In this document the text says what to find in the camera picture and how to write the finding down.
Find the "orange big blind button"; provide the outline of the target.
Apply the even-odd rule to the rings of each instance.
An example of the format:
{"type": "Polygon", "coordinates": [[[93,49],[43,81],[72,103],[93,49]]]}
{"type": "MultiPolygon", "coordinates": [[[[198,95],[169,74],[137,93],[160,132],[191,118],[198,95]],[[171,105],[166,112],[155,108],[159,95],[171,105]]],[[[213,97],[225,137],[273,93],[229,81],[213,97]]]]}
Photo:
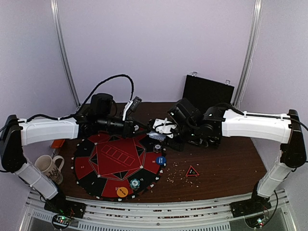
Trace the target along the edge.
{"type": "Polygon", "coordinates": [[[120,198],[124,198],[126,196],[128,196],[128,189],[126,187],[118,187],[116,190],[116,194],[118,197],[120,198]]]}

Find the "grey playing card deck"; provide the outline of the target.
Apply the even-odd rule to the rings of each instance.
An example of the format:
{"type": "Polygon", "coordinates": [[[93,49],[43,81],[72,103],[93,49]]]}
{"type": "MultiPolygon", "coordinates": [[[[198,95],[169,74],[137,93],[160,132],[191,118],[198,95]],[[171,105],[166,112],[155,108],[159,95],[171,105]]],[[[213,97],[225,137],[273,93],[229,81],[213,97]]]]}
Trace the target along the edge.
{"type": "Polygon", "coordinates": [[[155,131],[151,131],[151,132],[149,132],[147,135],[148,135],[151,139],[158,140],[158,141],[164,141],[165,138],[166,138],[166,135],[157,133],[157,132],[155,132],[155,131]]]}

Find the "blue small blind button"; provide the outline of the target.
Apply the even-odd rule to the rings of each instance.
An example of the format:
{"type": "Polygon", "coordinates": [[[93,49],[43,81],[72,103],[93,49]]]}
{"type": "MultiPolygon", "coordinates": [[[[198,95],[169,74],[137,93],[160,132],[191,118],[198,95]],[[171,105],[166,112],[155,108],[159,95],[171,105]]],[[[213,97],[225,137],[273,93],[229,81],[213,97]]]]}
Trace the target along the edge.
{"type": "Polygon", "coordinates": [[[165,166],[166,165],[166,158],[164,156],[159,156],[156,158],[155,162],[160,165],[160,166],[165,166]]]}

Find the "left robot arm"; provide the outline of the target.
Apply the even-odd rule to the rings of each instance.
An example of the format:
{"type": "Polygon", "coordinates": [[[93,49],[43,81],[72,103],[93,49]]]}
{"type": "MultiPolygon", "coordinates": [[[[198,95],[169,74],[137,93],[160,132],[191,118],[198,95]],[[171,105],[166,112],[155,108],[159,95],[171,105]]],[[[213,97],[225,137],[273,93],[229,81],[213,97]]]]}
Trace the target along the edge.
{"type": "Polygon", "coordinates": [[[93,91],[86,98],[90,105],[86,110],[79,108],[74,114],[64,117],[51,117],[37,114],[28,119],[19,119],[16,115],[8,116],[0,130],[0,159],[3,172],[13,173],[37,190],[59,214],[69,210],[69,202],[59,196],[59,189],[24,156],[23,147],[29,144],[61,140],[83,139],[99,132],[119,134],[123,138],[135,134],[136,122],[128,115],[141,103],[139,97],[130,97],[122,116],[110,116],[107,94],[95,94],[93,91]]]}

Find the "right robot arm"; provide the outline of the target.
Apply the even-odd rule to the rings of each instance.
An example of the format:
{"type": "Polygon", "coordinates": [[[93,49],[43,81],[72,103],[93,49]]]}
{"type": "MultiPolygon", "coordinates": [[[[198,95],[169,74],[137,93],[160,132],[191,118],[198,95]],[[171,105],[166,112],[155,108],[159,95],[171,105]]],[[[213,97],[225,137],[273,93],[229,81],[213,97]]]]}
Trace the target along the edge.
{"type": "Polygon", "coordinates": [[[240,111],[229,103],[218,103],[202,114],[186,98],[177,101],[168,115],[177,125],[172,130],[177,142],[197,139],[219,143],[222,137],[258,138],[280,143],[274,166],[256,183],[255,195],[247,209],[257,212],[290,172],[307,162],[302,128],[296,110],[286,114],[261,114],[240,111]]]}

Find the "purple 500 poker chip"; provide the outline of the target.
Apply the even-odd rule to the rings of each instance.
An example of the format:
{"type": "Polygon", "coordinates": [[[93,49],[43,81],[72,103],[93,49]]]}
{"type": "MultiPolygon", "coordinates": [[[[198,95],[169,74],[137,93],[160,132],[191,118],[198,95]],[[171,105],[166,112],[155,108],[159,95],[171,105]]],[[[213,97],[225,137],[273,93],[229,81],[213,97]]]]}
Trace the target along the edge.
{"type": "Polygon", "coordinates": [[[154,151],[155,153],[159,153],[159,152],[161,152],[161,150],[162,150],[162,145],[160,145],[160,144],[155,144],[155,145],[154,145],[153,151],[154,151]]]}

